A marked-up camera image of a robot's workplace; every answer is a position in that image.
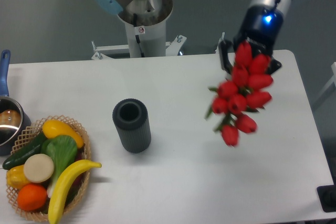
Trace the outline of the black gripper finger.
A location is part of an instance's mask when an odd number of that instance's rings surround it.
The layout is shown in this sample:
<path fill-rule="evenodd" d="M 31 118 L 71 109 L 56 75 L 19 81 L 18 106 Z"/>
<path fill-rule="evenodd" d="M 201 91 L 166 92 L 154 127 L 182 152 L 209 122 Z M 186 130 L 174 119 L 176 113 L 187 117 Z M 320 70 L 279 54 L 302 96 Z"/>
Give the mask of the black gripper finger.
<path fill-rule="evenodd" d="M 282 67 L 282 63 L 276 60 L 273 56 L 266 55 L 265 74 L 272 75 Z"/>
<path fill-rule="evenodd" d="M 231 49 L 232 46 L 232 42 L 226 39 L 224 39 L 219 46 L 219 58 L 221 62 L 220 65 L 221 68 L 226 72 L 231 72 L 233 68 L 228 58 L 228 51 Z"/>

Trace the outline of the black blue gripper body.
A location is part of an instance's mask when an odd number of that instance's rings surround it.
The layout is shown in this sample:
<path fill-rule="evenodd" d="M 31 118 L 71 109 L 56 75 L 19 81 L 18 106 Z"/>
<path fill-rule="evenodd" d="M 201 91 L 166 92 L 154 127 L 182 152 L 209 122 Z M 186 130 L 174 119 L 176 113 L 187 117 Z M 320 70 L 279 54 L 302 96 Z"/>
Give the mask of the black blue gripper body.
<path fill-rule="evenodd" d="M 250 7 L 233 39 L 233 49 L 237 50 L 241 42 L 250 39 L 263 53 L 271 56 L 283 22 L 283 15 L 277 9 L 264 5 Z"/>

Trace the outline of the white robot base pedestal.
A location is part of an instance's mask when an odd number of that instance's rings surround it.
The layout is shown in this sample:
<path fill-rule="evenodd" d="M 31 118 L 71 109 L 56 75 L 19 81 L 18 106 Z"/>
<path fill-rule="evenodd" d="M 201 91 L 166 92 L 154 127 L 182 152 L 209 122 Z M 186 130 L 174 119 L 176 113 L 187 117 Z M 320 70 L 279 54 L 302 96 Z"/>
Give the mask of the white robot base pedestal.
<path fill-rule="evenodd" d="M 124 23 L 129 48 L 133 43 L 144 43 L 149 48 L 157 41 L 164 50 L 166 43 L 166 21 L 173 10 L 172 0 L 133 0 L 118 18 Z"/>

